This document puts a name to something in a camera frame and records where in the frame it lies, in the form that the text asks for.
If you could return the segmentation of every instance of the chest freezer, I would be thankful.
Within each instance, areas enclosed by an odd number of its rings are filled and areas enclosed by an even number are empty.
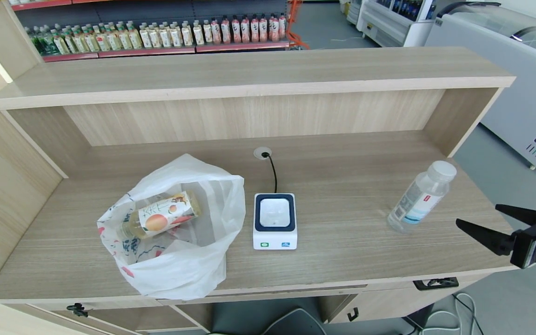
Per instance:
[[[498,3],[453,4],[425,45],[468,47],[516,75],[481,123],[536,167],[536,19]]]

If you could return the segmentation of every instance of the bottle cap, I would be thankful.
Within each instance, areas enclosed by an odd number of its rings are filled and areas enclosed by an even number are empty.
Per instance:
[[[456,176],[456,168],[447,161],[434,161],[427,169],[427,174],[433,180],[452,181]]]

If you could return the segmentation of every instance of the cabinet handle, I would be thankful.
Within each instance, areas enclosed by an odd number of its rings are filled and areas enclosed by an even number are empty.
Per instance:
[[[354,315],[351,315],[350,313],[347,313],[347,317],[348,317],[348,320],[349,322],[351,322],[352,320],[355,320],[358,316],[359,316],[359,308],[353,308],[353,313]]]
[[[83,305],[81,303],[79,303],[79,302],[66,307],[66,309],[70,310],[76,316],[83,316],[85,318],[88,318],[87,310],[85,310]]]
[[[415,288],[419,291],[437,290],[439,288],[457,288],[460,284],[458,279],[453,276],[450,278],[430,279],[427,283],[423,280],[414,280]]]

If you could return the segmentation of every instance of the freezer lid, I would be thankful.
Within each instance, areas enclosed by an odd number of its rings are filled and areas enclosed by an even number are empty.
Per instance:
[[[536,49],[536,19],[502,8],[498,2],[456,2],[438,13],[481,26]]]

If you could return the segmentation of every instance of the plastic bag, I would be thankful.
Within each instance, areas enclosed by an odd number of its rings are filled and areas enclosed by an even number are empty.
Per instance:
[[[191,300],[205,297],[226,278],[225,253],[243,227],[244,180],[185,154],[143,178],[96,225],[121,274],[142,295]],[[201,215],[140,240],[123,222],[135,209],[192,191]]]

